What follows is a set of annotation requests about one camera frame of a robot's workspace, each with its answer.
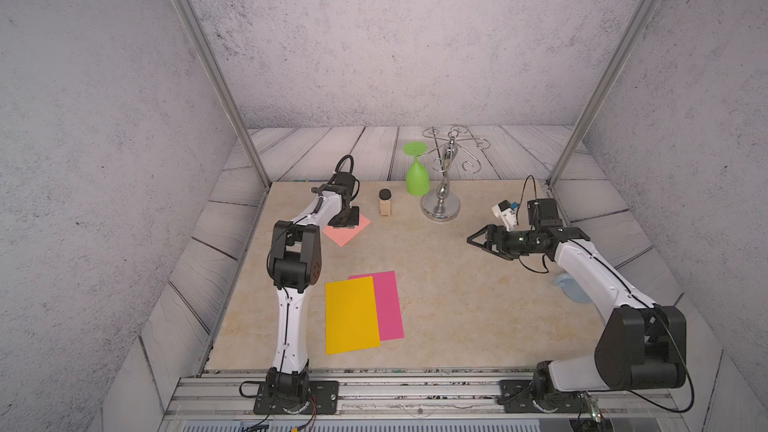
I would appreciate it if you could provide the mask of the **salmon pink paper sheet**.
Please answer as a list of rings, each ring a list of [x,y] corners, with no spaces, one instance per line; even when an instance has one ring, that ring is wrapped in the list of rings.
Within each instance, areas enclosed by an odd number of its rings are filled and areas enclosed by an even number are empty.
[[[362,232],[368,225],[370,220],[363,215],[359,216],[359,223],[354,227],[335,228],[327,226],[323,233],[339,247],[345,246],[356,235]]]

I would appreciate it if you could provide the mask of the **magenta paper sheet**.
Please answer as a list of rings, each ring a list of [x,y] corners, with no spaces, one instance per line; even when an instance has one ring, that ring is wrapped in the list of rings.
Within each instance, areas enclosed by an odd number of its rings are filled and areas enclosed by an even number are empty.
[[[349,279],[371,277],[376,300],[379,338],[381,341],[405,337],[401,304],[395,271],[349,276]]]

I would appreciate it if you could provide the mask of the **yellow paper sheet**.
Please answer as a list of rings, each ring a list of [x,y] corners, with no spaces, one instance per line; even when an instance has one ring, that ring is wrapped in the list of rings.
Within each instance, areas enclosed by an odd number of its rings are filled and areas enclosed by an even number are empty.
[[[325,284],[326,353],[379,347],[379,323],[372,277]]]

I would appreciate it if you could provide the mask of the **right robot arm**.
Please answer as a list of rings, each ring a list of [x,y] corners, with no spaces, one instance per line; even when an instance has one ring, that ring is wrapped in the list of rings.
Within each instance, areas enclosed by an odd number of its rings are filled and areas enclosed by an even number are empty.
[[[470,235],[468,244],[507,261],[539,255],[553,262],[575,280],[604,322],[590,354],[537,365],[530,386],[533,400],[604,391],[639,395],[692,384],[684,314],[626,280],[584,231],[563,223],[555,200],[529,201],[529,225],[520,230],[514,227],[517,212],[509,202],[497,204],[493,212],[501,224]]]

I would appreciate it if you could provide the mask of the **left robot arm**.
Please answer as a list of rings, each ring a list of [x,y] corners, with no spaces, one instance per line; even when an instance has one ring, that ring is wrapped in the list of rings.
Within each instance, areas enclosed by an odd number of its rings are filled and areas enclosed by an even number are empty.
[[[278,298],[278,336],[272,367],[266,375],[266,395],[286,409],[309,400],[309,356],[306,344],[309,297],[322,268],[321,234],[327,227],[359,224],[352,204],[359,181],[350,172],[336,172],[311,189],[309,205],[290,221],[273,227],[267,272]]]

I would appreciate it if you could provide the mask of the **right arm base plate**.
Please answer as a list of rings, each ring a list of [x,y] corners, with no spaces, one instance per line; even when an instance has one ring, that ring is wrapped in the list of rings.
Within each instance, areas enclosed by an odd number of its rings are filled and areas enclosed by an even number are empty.
[[[501,380],[499,388],[496,402],[505,413],[576,414],[589,409],[587,401],[578,393],[537,391],[530,380]]]

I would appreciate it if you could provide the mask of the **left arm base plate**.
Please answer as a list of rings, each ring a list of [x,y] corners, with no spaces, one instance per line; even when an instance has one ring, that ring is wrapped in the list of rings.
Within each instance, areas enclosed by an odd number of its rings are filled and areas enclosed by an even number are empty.
[[[255,415],[334,415],[338,408],[338,381],[305,380],[276,386],[261,382],[253,405]]]

